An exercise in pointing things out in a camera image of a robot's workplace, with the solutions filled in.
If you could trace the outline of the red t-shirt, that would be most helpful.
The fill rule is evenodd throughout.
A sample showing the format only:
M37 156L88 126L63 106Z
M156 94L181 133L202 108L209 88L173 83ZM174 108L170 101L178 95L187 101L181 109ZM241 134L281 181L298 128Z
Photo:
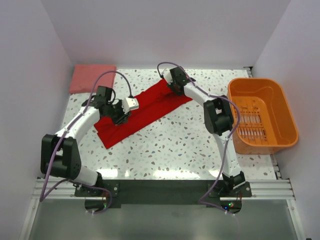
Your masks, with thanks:
M103 117L94 125L106 149L192 100L184 95L176 95L164 79L138 94L136 98L139 108L131 112L126 123L115 125L111 118Z

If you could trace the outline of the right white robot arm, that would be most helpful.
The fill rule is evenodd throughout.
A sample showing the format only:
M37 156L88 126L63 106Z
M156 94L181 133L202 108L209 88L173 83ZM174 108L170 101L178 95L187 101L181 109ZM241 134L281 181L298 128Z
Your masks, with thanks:
M205 128L213 135L221 156L221 170L218 176L223 178L222 185L226 191L243 185L246 182L245 175L239 165L233 143L233 133L240 124L238 121L234 125L231 106L235 104L225 95L207 93L179 66L164 70L162 76L175 94L191 98L202 105Z

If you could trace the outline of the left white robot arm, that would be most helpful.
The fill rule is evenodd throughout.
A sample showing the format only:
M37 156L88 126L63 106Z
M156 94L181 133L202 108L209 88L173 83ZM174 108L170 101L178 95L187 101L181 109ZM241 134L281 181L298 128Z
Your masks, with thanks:
M133 110L139 108L138 100L133 96L115 101L111 99L114 95L112 88L99 86L65 127L42 138L40 171L46 181L52 176L86 188L103 187L102 175L82 164L79 143L100 119L107 117L115 125L121 125L128 121Z

